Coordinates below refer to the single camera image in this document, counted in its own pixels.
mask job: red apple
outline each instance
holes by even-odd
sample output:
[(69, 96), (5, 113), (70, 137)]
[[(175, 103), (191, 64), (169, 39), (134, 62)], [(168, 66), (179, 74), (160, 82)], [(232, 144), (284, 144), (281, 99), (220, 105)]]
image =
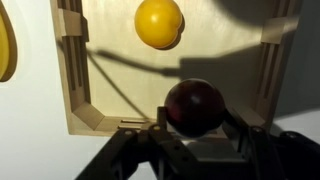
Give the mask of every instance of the red apple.
[(225, 103), (219, 90), (205, 80), (175, 85), (165, 100), (168, 123), (181, 135), (199, 137), (220, 126)]

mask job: wooden box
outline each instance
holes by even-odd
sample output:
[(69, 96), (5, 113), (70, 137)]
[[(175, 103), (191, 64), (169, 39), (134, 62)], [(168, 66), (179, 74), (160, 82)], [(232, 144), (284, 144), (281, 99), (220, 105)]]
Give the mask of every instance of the wooden box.
[(176, 0), (184, 29), (166, 50), (136, 34), (141, 2), (51, 0), (70, 134), (155, 122), (170, 88), (187, 78), (211, 82), (249, 124), (270, 127), (301, 1)]

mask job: yellow fruit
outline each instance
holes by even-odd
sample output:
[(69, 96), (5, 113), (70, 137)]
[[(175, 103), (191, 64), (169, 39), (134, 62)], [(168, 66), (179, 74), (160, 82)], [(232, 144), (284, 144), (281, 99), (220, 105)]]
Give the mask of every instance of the yellow fruit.
[(0, 14), (0, 81), (9, 65), (9, 40), (7, 30)]
[(144, 0), (135, 15), (140, 39), (154, 48), (171, 45), (179, 34), (182, 14), (173, 0)]

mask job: plywood surface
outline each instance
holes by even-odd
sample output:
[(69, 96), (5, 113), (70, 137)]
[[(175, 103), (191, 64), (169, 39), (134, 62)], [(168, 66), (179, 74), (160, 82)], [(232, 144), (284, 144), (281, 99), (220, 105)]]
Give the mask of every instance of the plywood surface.
[(172, 49), (145, 45), (134, 28), (141, 0), (83, 0), (90, 42), (91, 104), (115, 117), (156, 118), (167, 92), (186, 78), (217, 86), (228, 106), (248, 108), (256, 87), (265, 1), (176, 0), (185, 20)]

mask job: wooden frame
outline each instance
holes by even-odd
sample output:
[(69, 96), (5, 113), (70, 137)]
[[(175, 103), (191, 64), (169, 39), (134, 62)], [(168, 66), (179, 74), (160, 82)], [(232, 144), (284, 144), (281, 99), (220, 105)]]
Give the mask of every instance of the wooden frame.
[[(255, 119), (252, 124), (272, 123), (283, 73), (288, 59), (294, 31), (297, 28), (301, 2), (273, 1), (272, 18), (263, 28), (262, 63), (259, 85), (252, 110), (241, 114)], [(119, 128), (140, 129), (153, 120), (108, 117), (90, 102), (86, 42), (89, 40), (81, 1), (51, 0), (57, 42), (60, 74), (70, 134), (111, 136)]]

